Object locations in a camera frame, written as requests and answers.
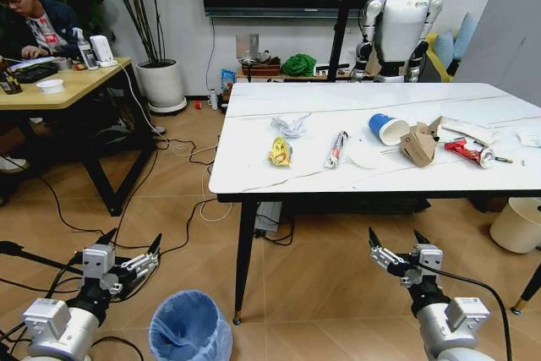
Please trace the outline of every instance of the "potted plant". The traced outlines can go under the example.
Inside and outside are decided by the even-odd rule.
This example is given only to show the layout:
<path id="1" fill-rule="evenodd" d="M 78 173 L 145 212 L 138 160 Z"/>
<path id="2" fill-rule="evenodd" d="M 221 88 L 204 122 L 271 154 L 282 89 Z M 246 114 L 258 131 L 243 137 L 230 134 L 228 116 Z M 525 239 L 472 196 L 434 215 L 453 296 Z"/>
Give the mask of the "potted plant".
<path id="1" fill-rule="evenodd" d="M 178 112 L 186 106 L 178 62 L 167 58 L 158 0 L 147 9 L 145 0 L 123 0 L 145 48 L 148 60 L 137 65 L 149 109 L 157 113 Z M 150 15 L 155 25 L 150 24 Z"/>

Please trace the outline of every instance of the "bottle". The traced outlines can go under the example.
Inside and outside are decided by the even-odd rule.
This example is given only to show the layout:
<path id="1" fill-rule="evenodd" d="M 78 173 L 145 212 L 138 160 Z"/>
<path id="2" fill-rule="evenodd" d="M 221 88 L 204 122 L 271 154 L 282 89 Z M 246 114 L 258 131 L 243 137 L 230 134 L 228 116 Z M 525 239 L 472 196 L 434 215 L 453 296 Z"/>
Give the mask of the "bottle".
<path id="1" fill-rule="evenodd" d="M 94 57 L 94 53 L 92 52 L 92 47 L 90 46 L 90 43 L 85 40 L 85 37 L 83 36 L 83 31 L 77 28 L 74 28 L 74 31 L 77 34 L 77 46 L 79 47 L 79 51 L 83 56 L 86 67 L 90 70 L 98 69 L 96 57 Z"/>
<path id="2" fill-rule="evenodd" d="M 218 96 L 216 95 L 216 89 L 210 90 L 210 105 L 212 110 L 218 110 Z"/>
<path id="3" fill-rule="evenodd" d="M 15 95 L 23 91 L 17 78 L 14 77 L 11 69 L 0 56 L 0 88 L 8 95 Z"/>

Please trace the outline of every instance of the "trash bin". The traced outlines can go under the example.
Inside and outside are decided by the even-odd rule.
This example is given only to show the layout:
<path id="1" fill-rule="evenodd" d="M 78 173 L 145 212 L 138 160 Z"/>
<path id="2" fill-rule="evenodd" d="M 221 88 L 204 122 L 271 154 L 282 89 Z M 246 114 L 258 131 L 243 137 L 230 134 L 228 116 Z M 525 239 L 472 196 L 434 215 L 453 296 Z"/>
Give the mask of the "trash bin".
<path id="1" fill-rule="evenodd" d="M 181 291 L 163 301 L 152 316 L 149 344 L 158 361 L 228 361 L 233 337 L 210 296 Z"/>
<path id="2" fill-rule="evenodd" d="M 541 198 L 510 198 L 490 227 L 490 236 L 514 253 L 535 249 L 541 243 Z"/>

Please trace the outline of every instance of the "glasses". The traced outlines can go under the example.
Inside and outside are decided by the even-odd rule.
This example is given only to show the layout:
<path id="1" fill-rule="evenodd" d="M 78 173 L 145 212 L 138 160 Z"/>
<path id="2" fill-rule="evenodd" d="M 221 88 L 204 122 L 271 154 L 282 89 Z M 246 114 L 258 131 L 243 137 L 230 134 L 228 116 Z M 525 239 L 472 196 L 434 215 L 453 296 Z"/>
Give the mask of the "glasses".
<path id="1" fill-rule="evenodd" d="M 11 6 L 12 4 L 17 7 L 20 5 L 20 3 L 22 2 L 23 0 L 0 0 L 0 6 L 3 6 L 5 8 L 9 8 L 9 6 Z"/>

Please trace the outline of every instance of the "green bag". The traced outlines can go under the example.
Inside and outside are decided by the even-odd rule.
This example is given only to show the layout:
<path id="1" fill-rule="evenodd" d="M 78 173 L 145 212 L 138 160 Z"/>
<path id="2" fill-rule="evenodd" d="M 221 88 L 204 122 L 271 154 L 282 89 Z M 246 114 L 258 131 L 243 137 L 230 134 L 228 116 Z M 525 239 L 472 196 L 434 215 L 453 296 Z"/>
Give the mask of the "green bag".
<path id="1" fill-rule="evenodd" d="M 280 71 L 289 76 L 313 76 L 315 58 L 308 54 L 297 54 L 290 57 L 280 68 Z"/>

